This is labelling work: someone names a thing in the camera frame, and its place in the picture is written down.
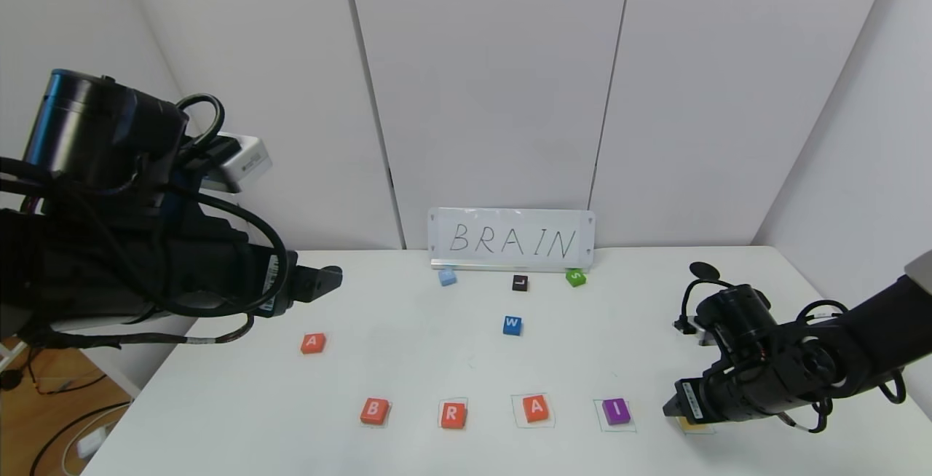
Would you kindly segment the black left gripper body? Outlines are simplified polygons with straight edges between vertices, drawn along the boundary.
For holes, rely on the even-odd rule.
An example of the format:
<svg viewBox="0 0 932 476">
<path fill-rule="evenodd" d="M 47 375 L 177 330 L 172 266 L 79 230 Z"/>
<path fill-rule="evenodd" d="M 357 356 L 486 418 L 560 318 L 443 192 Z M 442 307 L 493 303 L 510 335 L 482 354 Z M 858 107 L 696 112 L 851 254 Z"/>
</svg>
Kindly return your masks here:
<svg viewBox="0 0 932 476">
<path fill-rule="evenodd" d="M 183 197 L 184 201 L 210 205 L 210 207 L 222 210 L 232 214 L 235 217 L 242 218 L 247 223 L 252 224 L 261 233 L 266 235 L 266 239 L 272 244 L 275 255 L 277 256 L 277 266 L 279 273 L 269 287 L 264 288 L 261 295 L 252 301 L 221 301 L 220 306 L 213 308 L 199 308 L 183 306 L 176 303 L 173 299 L 167 300 L 167 310 L 174 314 L 182 314 L 187 317 L 225 317 L 230 314 L 250 314 L 257 308 L 260 308 L 267 301 L 273 301 L 277 294 L 285 287 L 290 271 L 288 263 L 288 250 L 282 241 L 282 237 L 269 225 L 263 218 L 257 216 L 249 210 L 239 205 L 227 202 L 216 197 Z"/>
</svg>

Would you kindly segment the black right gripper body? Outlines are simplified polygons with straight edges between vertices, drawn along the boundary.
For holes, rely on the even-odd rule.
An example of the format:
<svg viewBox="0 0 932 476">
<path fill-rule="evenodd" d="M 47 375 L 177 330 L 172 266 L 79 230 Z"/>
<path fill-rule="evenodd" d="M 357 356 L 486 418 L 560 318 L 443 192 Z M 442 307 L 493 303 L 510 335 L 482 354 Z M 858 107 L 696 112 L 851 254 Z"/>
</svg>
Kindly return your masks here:
<svg viewBox="0 0 932 476">
<path fill-rule="evenodd" d="M 712 365 L 698 378 L 674 384 L 674 413 L 692 425 L 743 422 L 776 414 L 771 365 Z"/>
</svg>

